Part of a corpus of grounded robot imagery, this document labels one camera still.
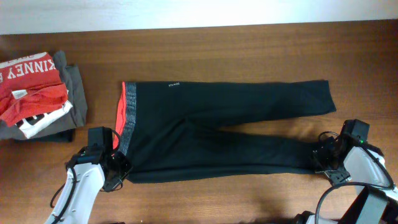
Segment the red folded t-shirt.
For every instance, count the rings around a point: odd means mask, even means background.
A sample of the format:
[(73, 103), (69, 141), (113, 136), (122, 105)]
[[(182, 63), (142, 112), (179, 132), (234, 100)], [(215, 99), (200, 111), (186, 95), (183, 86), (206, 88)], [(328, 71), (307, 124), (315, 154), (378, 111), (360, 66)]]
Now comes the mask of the red folded t-shirt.
[(67, 100), (66, 85), (47, 52), (1, 63), (1, 120), (7, 126), (58, 110)]

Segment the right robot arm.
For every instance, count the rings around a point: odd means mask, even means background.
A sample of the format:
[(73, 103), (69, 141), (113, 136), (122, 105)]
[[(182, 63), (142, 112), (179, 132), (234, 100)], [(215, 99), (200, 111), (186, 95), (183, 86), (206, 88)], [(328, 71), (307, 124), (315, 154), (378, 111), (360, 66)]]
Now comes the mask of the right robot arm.
[[(296, 224), (311, 223), (394, 223), (397, 224), (397, 185), (384, 165), (380, 150), (366, 141), (346, 137), (348, 153), (344, 168), (351, 175), (349, 182), (335, 184), (320, 197), (315, 212), (304, 211), (291, 221)], [(326, 197), (342, 187), (354, 187), (358, 193), (350, 207), (339, 220), (320, 216)]]

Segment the black leggings with red waistband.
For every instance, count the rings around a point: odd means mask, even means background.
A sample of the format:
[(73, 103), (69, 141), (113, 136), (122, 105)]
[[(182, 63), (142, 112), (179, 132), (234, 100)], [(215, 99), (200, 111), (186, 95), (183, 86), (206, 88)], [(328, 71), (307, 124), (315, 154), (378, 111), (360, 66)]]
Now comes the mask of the black leggings with red waistband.
[(137, 184), (245, 174), (312, 174), (319, 142), (229, 132), (336, 111), (326, 80), (295, 83), (124, 82), (114, 142)]

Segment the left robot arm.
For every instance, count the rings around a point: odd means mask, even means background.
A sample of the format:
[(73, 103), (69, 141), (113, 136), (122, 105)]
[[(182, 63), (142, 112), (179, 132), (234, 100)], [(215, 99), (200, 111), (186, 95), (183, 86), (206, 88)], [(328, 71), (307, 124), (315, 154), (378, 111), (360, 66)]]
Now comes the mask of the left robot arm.
[(104, 146), (83, 147), (65, 167), (66, 182), (46, 223), (88, 223), (99, 192), (121, 189), (132, 170), (123, 153)]

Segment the grey folded t-shirt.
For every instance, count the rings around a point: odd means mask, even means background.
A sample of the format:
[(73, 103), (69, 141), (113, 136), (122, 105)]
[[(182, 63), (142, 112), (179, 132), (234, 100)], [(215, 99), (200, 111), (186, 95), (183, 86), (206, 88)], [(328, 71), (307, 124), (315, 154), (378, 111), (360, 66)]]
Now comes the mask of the grey folded t-shirt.
[(62, 51), (56, 52), (53, 60), (68, 90), (68, 100), (57, 111), (23, 119), (12, 127), (1, 121), (2, 140), (70, 142), (72, 131), (86, 124), (88, 107), (79, 68), (67, 65)]

